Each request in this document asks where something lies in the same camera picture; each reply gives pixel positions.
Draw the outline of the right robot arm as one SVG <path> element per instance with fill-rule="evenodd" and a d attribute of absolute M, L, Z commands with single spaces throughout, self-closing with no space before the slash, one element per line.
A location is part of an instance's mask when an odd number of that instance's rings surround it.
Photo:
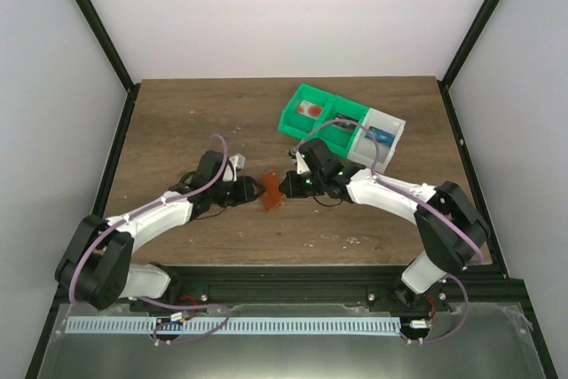
<path fill-rule="evenodd" d="M 402 272 L 392 290 L 397 305 L 415 310 L 427 292 L 450 273 L 460 272 L 491 236 L 489 225 L 454 182 L 440 186 L 388 178 L 356 162 L 341 162 L 320 138 L 289 152 L 296 168 L 286 173 L 279 191 L 286 198 L 327 195 L 369 206 L 415 225 L 423 252 Z"/>

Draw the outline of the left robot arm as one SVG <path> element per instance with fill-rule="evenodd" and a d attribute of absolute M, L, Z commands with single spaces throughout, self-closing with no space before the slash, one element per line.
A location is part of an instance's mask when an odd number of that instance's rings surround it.
<path fill-rule="evenodd" d="M 84 217 L 54 273 L 72 300 L 104 310 L 123 298 L 148 298 L 161 311 L 181 301 L 181 279 L 158 263 L 135 264 L 133 254 L 170 229 L 186 225 L 217 205 L 222 209 L 250 203 L 265 191 L 241 174 L 241 154 L 225 158 L 209 150 L 196 170 L 187 172 L 154 201 L 122 215 Z"/>

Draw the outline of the brown leather card holder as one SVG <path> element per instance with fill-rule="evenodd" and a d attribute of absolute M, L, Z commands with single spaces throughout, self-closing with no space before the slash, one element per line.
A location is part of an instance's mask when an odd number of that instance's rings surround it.
<path fill-rule="evenodd" d="M 280 181 L 275 170 L 267 171 L 259 180 L 264 187 L 264 193 L 260 196 L 264 212 L 271 213 L 285 202 L 285 196 L 280 191 Z"/>

